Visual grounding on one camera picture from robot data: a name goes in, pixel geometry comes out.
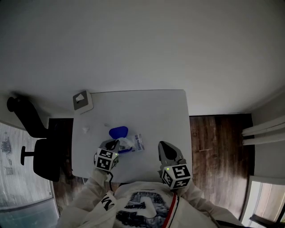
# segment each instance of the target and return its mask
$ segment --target red stripe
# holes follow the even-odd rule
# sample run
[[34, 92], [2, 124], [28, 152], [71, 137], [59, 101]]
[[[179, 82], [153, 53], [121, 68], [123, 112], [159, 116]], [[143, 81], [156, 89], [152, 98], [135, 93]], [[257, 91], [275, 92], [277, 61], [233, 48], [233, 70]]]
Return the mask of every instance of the red stripe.
[[172, 214], [172, 211], [173, 211], [173, 208], [174, 208], [174, 205], [175, 205], [175, 201], [176, 201], [176, 194], [173, 195], [173, 199], [172, 199], [172, 203], [171, 203], [171, 206], [170, 206], [170, 209], [169, 209], [169, 212], [168, 212], [168, 215], [162, 225], [162, 228], [165, 228], [169, 222], [169, 219], [170, 219], [170, 216]]

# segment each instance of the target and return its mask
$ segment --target wire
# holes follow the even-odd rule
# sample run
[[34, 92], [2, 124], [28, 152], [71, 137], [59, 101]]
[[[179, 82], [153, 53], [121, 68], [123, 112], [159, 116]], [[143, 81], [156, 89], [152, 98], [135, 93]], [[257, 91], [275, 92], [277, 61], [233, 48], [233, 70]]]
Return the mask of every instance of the wire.
[[112, 181], [112, 179], [113, 179], [114, 176], [113, 176], [113, 174], [112, 174], [111, 172], [108, 172], [108, 174], [111, 175], [111, 178], [110, 178], [110, 180], [109, 180], [109, 185], [110, 185], [110, 190], [113, 191], [112, 185], [111, 185], [111, 181]]

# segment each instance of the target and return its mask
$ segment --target tissue box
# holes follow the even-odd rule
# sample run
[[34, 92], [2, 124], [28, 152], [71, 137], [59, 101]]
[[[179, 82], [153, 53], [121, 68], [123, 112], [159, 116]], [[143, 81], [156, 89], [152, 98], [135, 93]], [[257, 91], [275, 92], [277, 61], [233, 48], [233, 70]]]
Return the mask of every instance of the tissue box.
[[84, 113], [93, 109], [91, 94], [84, 90], [73, 96], [73, 106], [76, 113]]

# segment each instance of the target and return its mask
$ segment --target black chair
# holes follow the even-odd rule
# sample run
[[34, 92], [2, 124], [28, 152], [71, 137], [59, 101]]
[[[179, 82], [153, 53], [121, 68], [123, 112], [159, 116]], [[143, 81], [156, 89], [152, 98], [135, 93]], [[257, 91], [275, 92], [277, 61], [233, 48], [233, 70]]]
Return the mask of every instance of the black chair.
[[26, 152], [25, 147], [22, 147], [21, 164], [24, 165], [25, 157], [34, 156], [34, 172], [45, 179], [58, 181], [62, 163], [60, 137], [44, 127], [35, 107], [27, 98], [11, 97], [7, 107], [10, 112], [15, 112], [30, 136], [44, 138], [37, 140], [34, 152]]

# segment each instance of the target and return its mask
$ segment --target black stripe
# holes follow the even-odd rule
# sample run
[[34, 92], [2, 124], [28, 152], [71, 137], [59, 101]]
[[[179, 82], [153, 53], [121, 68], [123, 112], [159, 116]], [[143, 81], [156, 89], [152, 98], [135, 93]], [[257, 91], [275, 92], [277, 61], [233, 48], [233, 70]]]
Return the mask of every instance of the black stripe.
[[178, 203], [179, 203], [179, 197], [178, 197], [178, 195], [177, 195], [177, 205], [176, 205], [176, 208], [175, 208], [175, 211], [174, 211], [173, 217], [172, 217], [171, 222], [170, 222], [170, 224], [169, 224], [169, 226], [168, 226], [168, 227], [170, 227], [170, 226], [171, 226], [171, 223], [172, 223], [172, 221], [173, 221], [173, 219], [174, 219], [174, 216], [175, 216], [175, 213], [176, 213], [176, 210], [177, 210], [177, 207], [178, 207]]
[[228, 223], [228, 222], [224, 222], [224, 221], [219, 221], [219, 220], [216, 220], [216, 222], [217, 222], [219, 225], [222, 225], [222, 226], [228, 226], [228, 227], [234, 227], [234, 228], [239, 228], [239, 227], [249, 228], [249, 227], [239, 226], [239, 225], [235, 225], [235, 224], [232, 224], [232, 223]]

